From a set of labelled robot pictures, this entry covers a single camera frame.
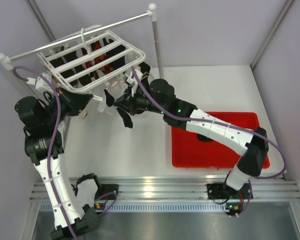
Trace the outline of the black sock with white stripes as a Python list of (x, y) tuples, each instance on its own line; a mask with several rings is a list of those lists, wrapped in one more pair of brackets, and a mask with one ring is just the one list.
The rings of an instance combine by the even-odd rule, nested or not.
[[(103, 90), (105, 93), (105, 101), (106, 105), (110, 108), (114, 106), (115, 103), (115, 98), (108, 92), (108, 90), (104, 89)], [(123, 109), (119, 107), (115, 107), (117, 112), (119, 113), (120, 117), (123, 120), (123, 124), (125, 128), (132, 129), (133, 128), (133, 122), (131, 120), (131, 117), (128, 115), (127, 112), (125, 112)]]

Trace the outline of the white plastic clip hanger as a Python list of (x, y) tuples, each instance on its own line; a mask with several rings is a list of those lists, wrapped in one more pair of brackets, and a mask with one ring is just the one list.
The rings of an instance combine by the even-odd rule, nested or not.
[(141, 64), (145, 53), (111, 30), (61, 44), (61, 50), (42, 50), (37, 56), (56, 83), (85, 94), (93, 88)]

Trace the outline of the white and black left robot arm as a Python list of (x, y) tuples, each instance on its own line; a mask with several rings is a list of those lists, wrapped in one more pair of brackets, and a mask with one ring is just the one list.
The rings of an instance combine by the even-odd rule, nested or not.
[(94, 173), (83, 175), (75, 186), (71, 185), (65, 165), (63, 135), (58, 127), (64, 118), (78, 116), (93, 96), (60, 87), (56, 93), (48, 96), (47, 103), (33, 96), (24, 97), (14, 109), (24, 124), (25, 154), (39, 173), (51, 203), (54, 230), (50, 237), (76, 240), (98, 227), (94, 204), (103, 194), (103, 186)]

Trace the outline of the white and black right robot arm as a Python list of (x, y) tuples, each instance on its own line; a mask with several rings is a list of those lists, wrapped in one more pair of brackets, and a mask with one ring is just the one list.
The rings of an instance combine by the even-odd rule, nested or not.
[(113, 104), (127, 128), (133, 127), (131, 116), (138, 111), (158, 113), (169, 126), (207, 137), (237, 153), (240, 159), (219, 190), (227, 199), (236, 198), (250, 178), (261, 174), (269, 150), (264, 128), (249, 130), (220, 120), (177, 98), (174, 87), (164, 79), (153, 80), (148, 88), (128, 87)]

